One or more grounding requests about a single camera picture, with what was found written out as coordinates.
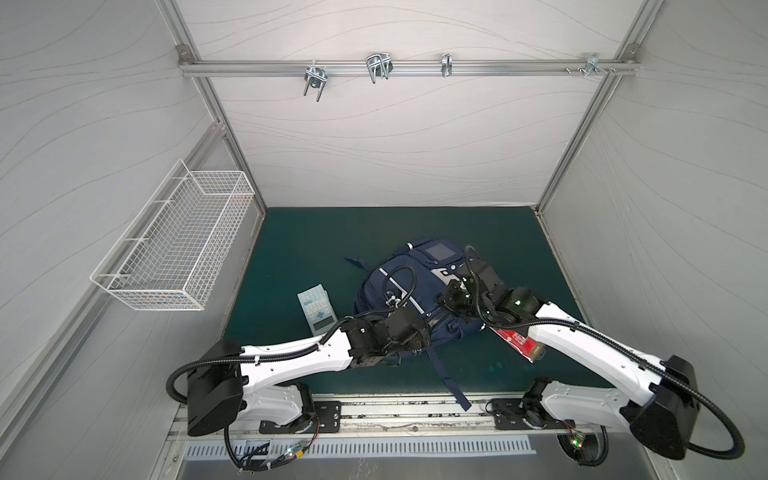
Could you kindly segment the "white green calculator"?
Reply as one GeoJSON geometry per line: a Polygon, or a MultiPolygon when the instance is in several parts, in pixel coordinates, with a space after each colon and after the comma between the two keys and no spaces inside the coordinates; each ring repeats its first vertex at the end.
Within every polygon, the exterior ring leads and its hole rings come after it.
{"type": "Polygon", "coordinates": [[[338,321],[325,288],[318,284],[297,294],[313,336],[324,335],[338,321]]]}

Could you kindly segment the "navy blue student backpack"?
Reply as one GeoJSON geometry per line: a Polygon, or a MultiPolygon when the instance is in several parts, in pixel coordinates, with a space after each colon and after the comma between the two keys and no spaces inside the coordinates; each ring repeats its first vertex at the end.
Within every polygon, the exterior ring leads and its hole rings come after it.
{"type": "Polygon", "coordinates": [[[353,303],[354,313],[383,310],[388,307],[390,298],[400,299],[410,293],[408,304],[419,312],[430,329],[429,348],[398,353],[389,357],[387,362],[395,365],[409,357],[426,355],[456,402],[467,411],[471,402],[451,378],[436,352],[438,346],[462,340],[485,328],[482,320],[461,317],[437,302],[437,297],[449,283],[458,278],[465,262],[464,248],[445,238],[422,239],[404,244],[378,265],[358,256],[347,256],[345,259],[367,272],[353,303]]]}

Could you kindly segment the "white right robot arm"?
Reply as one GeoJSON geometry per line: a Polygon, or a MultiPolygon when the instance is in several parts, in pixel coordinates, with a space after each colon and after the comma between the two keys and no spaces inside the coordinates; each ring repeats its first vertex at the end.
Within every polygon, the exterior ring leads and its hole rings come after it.
{"type": "Polygon", "coordinates": [[[569,427],[587,423],[622,429],[648,450],[672,460],[682,460],[689,452],[718,460],[735,460],[745,453],[743,435],[720,407],[698,391],[689,362],[678,356],[662,360],[643,353],[528,288],[507,288],[472,246],[465,247],[458,277],[439,301],[457,315],[552,347],[608,382],[606,388],[595,388],[536,380],[511,409],[533,429],[556,421],[569,427]],[[692,442],[701,409],[723,425],[732,440],[729,448],[717,450],[692,442]]]}

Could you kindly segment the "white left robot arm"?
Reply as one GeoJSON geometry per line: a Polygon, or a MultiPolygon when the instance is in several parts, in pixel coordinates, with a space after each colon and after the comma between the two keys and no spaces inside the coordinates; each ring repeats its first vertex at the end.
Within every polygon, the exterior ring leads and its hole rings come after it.
{"type": "Polygon", "coordinates": [[[383,309],[346,316],[320,336],[270,346],[217,342],[206,355],[175,369],[167,395],[187,408],[192,437],[224,430],[236,420],[255,417],[279,426],[302,425],[315,411],[310,393],[296,380],[324,372],[368,368],[402,352],[431,344],[425,318],[411,304],[418,284],[414,267],[396,267],[411,276],[411,286],[386,300],[383,309]]]}

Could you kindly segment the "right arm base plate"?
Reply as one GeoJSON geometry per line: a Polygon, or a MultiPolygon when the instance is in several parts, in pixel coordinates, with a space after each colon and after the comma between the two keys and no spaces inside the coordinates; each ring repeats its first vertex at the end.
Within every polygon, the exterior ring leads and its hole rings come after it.
{"type": "Polygon", "coordinates": [[[529,398],[494,398],[485,405],[496,430],[568,430],[538,402],[529,398]]]}

